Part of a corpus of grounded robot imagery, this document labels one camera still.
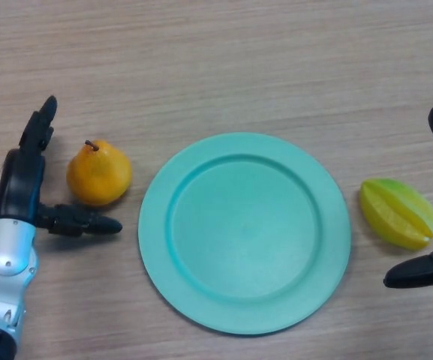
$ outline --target table surface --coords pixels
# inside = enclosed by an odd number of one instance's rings
[[[356,198],[363,179],[384,176],[433,203],[432,0],[0,0],[0,166],[51,94],[59,110],[42,200],[70,199],[65,169],[86,139],[127,152],[134,183],[108,211],[124,224],[120,238],[39,233],[19,359],[433,359],[433,288],[383,287],[414,254],[376,238]],[[158,169],[228,131],[313,154],[353,221],[338,291],[272,336],[189,323],[152,288],[137,250],[140,203]]]

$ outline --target pear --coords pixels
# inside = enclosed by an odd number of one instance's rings
[[[129,188],[131,178],[129,158],[104,140],[86,140],[66,173],[71,192],[88,206],[113,203]]]

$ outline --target pear stem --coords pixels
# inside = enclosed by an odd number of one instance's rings
[[[84,143],[85,143],[86,145],[91,146],[91,147],[93,148],[93,151],[94,151],[94,152],[96,152],[97,150],[99,150],[99,146],[95,145],[93,142],[91,142],[91,141],[89,141],[89,140],[86,140]]]

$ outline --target wood grain surface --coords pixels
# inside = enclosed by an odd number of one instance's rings
[[[388,176],[433,202],[433,0],[0,0],[0,166],[51,94],[59,111],[42,200],[70,199],[65,168],[88,138],[127,152],[134,183],[108,211],[124,224],[119,238],[39,233],[18,359],[433,360],[433,288],[383,287],[414,254],[375,238],[356,201],[363,179]],[[352,217],[336,294],[272,336],[189,323],[153,289],[137,249],[158,169],[228,131],[313,154]]]

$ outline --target plate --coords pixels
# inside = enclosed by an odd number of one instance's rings
[[[350,255],[344,198],[282,139],[227,133],[168,161],[143,200],[139,244],[162,296],[205,327],[261,335],[309,317]]]

